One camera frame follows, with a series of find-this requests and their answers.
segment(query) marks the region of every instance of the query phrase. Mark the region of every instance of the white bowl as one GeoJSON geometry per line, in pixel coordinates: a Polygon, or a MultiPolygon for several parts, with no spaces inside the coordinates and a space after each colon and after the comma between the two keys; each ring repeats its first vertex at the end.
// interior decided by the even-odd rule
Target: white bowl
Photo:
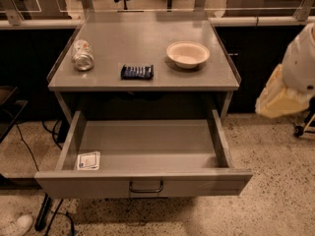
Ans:
{"type": "Polygon", "coordinates": [[[192,41],[180,41],[170,44],[166,54],[177,66],[185,69],[195,68],[209,59],[208,48],[192,41]]]}

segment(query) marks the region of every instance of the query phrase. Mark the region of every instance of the floor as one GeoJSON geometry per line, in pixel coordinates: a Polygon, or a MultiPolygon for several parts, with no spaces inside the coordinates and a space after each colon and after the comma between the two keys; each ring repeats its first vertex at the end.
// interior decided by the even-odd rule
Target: floor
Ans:
{"type": "MultiPolygon", "coordinates": [[[[73,8],[80,5],[80,0],[67,1],[73,8]]],[[[213,8],[219,8],[225,0],[207,0],[207,3],[213,1],[216,4],[213,8]]],[[[102,3],[114,9],[121,6],[113,2],[109,5],[107,0],[94,0],[94,3],[100,10],[102,3]]],[[[256,114],[227,115],[223,129],[234,166],[251,169],[254,174],[239,196],[64,200],[59,211],[69,213],[78,236],[314,235],[315,136],[304,134],[298,139],[292,135],[293,123],[300,123],[302,117],[269,120],[256,114]]],[[[54,124],[54,120],[45,122],[50,130],[54,124]]],[[[60,149],[51,134],[40,122],[21,123],[19,127],[39,170],[53,170],[60,149]]],[[[32,157],[15,126],[0,146],[0,172],[34,174],[35,171],[32,157]]],[[[43,198],[41,190],[0,191],[0,227],[25,213],[36,218],[43,198]]],[[[51,210],[58,203],[59,200],[53,201],[51,210]]],[[[58,214],[49,235],[70,235],[70,227],[69,218],[58,214]]],[[[33,227],[27,235],[43,235],[44,231],[37,232],[33,227]]]]}

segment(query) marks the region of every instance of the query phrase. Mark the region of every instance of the can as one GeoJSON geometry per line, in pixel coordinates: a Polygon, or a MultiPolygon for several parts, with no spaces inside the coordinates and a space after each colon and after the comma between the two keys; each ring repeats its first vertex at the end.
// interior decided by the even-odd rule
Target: can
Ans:
{"type": "Polygon", "coordinates": [[[72,63],[79,71],[90,70],[94,64],[92,48],[89,43],[83,39],[78,39],[73,44],[72,63]]]}

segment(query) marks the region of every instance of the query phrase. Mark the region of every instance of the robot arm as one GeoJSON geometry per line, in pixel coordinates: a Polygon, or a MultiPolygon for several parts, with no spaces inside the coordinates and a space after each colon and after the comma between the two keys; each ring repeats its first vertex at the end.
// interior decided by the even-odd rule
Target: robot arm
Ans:
{"type": "Polygon", "coordinates": [[[315,24],[308,24],[287,47],[256,102],[256,112],[277,118],[309,107],[315,95],[315,24]]]}

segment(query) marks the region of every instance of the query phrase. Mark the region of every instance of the open drawer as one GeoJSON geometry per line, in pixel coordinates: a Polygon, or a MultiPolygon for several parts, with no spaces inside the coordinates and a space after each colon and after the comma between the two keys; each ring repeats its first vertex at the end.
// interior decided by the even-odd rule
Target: open drawer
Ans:
{"type": "Polygon", "coordinates": [[[51,198],[238,195],[252,173],[233,168],[221,119],[204,106],[198,119],[94,120],[78,110],[55,171],[35,179],[51,198]],[[92,151],[99,170],[78,170],[78,154],[92,151]]]}

